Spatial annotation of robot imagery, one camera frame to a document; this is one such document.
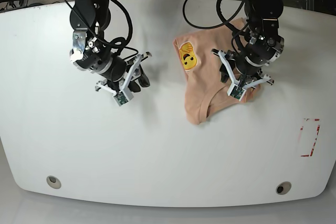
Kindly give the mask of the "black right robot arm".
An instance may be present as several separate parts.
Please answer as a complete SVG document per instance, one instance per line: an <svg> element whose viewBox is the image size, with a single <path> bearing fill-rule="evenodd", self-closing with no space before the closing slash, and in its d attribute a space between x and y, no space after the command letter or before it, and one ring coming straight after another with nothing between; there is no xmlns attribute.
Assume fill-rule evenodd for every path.
<svg viewBox="0 0 336 224"><path fill-rule="evenodd" d="M111 21L109 3L116 4L124 13L128 33L106 41L104 31ZM119 83L126 73L130 73L135 55L122 59L121 53L129 49L133 36L133 23L126 8L118 0L75 0L70 13L73 28L73 48L70 60L85 71L92 71L107 80L107 86L119 92Z"/></svg>

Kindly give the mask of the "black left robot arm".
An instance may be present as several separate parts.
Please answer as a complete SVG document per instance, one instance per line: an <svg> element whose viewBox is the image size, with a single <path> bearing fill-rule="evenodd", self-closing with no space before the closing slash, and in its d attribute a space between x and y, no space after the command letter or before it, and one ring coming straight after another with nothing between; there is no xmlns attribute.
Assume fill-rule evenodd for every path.
<svg viewBox="0 0 336 224"><path fill-rule="evenodd" d="M216 11L223 25L232 31L232 46L238 51L228 51L226 58L240 73L240 86L260 80L262 67L282 54L284 39L278 34L282 0L242 0L246 28L236 28L221 11L222 0L217 0Z"/></svg>

